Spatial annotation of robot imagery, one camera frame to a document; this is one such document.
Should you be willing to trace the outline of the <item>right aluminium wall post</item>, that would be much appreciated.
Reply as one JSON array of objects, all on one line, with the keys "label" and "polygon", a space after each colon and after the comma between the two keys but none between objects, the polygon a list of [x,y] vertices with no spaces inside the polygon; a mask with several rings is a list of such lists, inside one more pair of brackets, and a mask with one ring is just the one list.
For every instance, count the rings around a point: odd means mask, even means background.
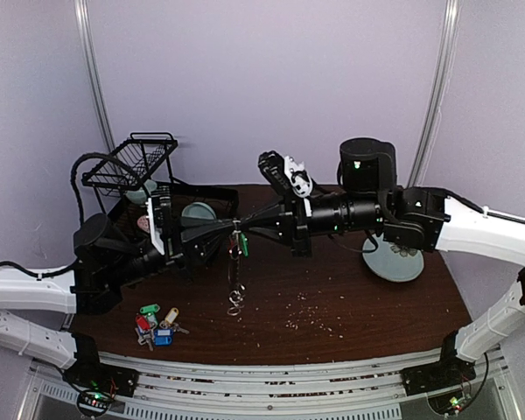
[{"label": "right aluminium wall post", "polygon": [[437,64],[430,90],[430,99],[423,120],[416,155],[411,167],[407,186],[419,186],[424,182],[434,143],[441,121],[441,109],[445,91],[449,85],[454,61],[460,14],[459,0],[447,0],[438,47]]}]

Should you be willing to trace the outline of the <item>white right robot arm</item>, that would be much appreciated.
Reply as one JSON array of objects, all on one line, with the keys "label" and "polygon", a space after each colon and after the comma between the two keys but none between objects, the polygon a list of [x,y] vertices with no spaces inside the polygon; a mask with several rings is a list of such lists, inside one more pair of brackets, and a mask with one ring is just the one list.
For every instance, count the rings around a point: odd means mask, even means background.
[{"label": "white right robot arm", "polygon": [[260,155],[258,167],[282,198],[234,222],[232,236],[240,244],[245,233],[253,233],[308,256],[314,236],[363,231],[403,249],[469,253],[520,266],[503,297],[444,339],[430,373],[437,385],[451,385],[465,363],[474,363],[525,324],[525,218],[478,206],[443,188],[400,187],[394,145],[369,137],[339,146],[342,193],[312,196],[305,168],[273,150]]}]

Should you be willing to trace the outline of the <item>silver keys bunch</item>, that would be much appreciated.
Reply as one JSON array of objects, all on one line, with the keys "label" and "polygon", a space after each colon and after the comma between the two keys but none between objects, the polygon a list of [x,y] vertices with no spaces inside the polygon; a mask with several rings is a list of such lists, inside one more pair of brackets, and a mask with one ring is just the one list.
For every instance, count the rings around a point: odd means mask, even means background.
[{"label": "silver keys bunch", "polygon": [[[172,329],[174,331],[173,340],[174,340],[174,335],[176,333],[183,333],[183,334],[189,334],[190,333],[189,330],[183,328],[178,323],[173,324],[173,326],[171,328],[169,328],[169,329]],[[137,336],[137,343],[140,346],[147,346],[151,351],[153,351],[155,347],[167,347],[167,346],[155,346],[154,345],[154,331],[155,330],[156,329],[150,329],[150,332],[148,334],[141,335],[138,332],[137,327],[135,327],[135,332],[136,332],[136,336]]]}]

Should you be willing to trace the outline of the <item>light blue bowl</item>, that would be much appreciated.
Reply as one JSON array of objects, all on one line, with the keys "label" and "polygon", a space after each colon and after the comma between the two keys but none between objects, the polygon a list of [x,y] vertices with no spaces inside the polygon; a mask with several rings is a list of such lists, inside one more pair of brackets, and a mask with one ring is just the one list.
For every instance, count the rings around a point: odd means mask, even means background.
[{"label": "light blue bowl", "polygon": [[185,228],[202,226],[217,220],[216,212],[204,202],[195,201],[181,212],[180,222]]}]

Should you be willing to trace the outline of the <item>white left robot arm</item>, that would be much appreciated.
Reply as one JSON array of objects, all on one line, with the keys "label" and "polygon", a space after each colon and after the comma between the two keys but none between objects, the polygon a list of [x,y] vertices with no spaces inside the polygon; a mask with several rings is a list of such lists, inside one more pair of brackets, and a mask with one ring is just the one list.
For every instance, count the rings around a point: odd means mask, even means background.
[{"label": "white left robot arm", "polygon": [[99,362],[95,340],[85,334],[48,330],[26,319],[7,318],[7,310],[37,310],[102,315],[122,302],[122,290],[171,269],[188,272],[210,259],[221,238],[235,228],[232,220],[190,227],[150,224],[133,242],[105,214],[97,213],[73,234],[75,260],[57,269],[30,270],[0,262],[0,346],[21,355],[74,371],[91,389],[109,378]]}]

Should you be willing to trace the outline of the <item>green key tag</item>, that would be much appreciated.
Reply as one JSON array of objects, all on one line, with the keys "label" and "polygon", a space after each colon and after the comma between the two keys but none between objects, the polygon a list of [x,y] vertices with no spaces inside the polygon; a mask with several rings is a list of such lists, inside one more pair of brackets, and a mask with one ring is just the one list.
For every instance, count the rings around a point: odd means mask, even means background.
[{"label": "green key tag", "polygon": [[239,248],[241,254],[245,257],[249,256],[249,240],[244,233],[239,233]]},{"label": "green key tag", "polygon": [[158,304],[148,304],[140,308],[140,313],[142,315],[149,315],[152,313],[157,313],[159,310],[160,306]]}]

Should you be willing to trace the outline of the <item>celadon green bowl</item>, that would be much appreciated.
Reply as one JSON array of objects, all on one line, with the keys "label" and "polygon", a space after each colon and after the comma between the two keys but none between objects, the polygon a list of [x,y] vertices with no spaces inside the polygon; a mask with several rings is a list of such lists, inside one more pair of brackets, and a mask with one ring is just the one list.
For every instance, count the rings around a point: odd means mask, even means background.
[{"label": "celadon green bowl", "polygon": [[133,204],[142,206],[147,200],[149,194],[152,194],[158,188],[156,181],[147,179],[144,183],[144,188],[139,188],[135,191],[127,191],[124,196]]}]

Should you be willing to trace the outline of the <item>aluminium wall post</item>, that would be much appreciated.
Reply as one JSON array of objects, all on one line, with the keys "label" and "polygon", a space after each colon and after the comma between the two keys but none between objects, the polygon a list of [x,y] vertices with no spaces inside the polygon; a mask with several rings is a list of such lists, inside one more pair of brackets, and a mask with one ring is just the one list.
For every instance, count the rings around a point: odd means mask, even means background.
[{"label": "aluminium wall post", "polygon": [[93,34],[86,0],[74,0],[76,24],[80,36],[81,48],[87,69],[87,77],[91,88],[94,110],[99,124],[102,140],[107,151],[112,151],[116,145],[113,138],[109,115],[102,92],[101,77],[95,57]]},{"label": "aluminium wall post", "polygon": [[459,0],[447,0],[438,47],[437,64],[430,90],[430,99],[423,120],[416,155],[411,167],[407,186],[419,186],[424,182],[434,143],[441,121],[441,109],[445,91],[449,85],[454,61],[460,14]]}]

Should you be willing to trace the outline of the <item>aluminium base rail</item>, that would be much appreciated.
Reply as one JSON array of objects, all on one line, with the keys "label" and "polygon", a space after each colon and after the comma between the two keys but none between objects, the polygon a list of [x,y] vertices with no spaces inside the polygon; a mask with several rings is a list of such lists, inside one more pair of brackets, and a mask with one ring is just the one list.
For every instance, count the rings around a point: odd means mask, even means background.
[{"label": "aluminium base rail", "polygon": [[369,360],[277,366],[226,366],[102,353],[102,361],[138,372],[135,394],[120,396],[107,419],[444,419],[442,408],[465,391],[476,399],[459,419],[523,419],[499,348],[478,361],[462,385],[408,395],[400,373],[438,351]]}]

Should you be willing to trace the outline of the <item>red patterned bowl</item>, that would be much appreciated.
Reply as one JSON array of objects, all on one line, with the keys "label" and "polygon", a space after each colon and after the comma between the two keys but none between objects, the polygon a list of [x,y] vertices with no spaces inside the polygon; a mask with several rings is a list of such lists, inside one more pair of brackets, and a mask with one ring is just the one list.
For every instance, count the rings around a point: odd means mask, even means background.
[{"label": "red patterned bowl", "polygon": [[145,233],[149,233],[151,231],[149,217],[147,214],[140,216],[137,219],[136,224]]}]

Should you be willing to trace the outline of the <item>left aluminium wall post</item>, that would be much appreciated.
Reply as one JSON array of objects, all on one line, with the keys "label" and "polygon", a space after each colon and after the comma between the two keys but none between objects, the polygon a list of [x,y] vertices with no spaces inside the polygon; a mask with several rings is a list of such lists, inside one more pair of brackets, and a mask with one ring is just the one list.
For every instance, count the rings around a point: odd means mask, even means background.
[{"label": "left aluminium wall post", "polygon": [[113,138],[109,115],[102,92],[101,77],[95,57],[93,34],[86,0],[74,0],[76,24],[80,36],[81,48],[87,69],[87,77],[91,88],[94,110],[99,124],[102,140],[107,151],[112,151],[116,145]]}]

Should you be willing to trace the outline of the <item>light blue flower plate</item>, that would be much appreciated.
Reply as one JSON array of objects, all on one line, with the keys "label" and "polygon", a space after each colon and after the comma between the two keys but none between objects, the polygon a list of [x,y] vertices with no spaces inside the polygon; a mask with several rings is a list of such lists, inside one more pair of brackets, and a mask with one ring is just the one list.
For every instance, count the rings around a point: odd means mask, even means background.
[{"label": "light blue flower plate", "polygon": [[416,280],[424,270],[424,257],[420,251],[399,248],[377,238],[377,245],[366,239],[362,246],[363,261],[379,278],[391,283]]}]

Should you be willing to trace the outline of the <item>blue key tag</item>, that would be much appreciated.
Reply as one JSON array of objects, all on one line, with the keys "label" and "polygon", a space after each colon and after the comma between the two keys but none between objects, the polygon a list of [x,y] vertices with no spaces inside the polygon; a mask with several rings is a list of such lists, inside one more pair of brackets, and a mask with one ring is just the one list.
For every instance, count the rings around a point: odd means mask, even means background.
[{"label": "blue key tag", "polygon": [[156,329],[154,331],[154,345],[156,347],[168,347],[173,342],[174,331],[172,329]]}]

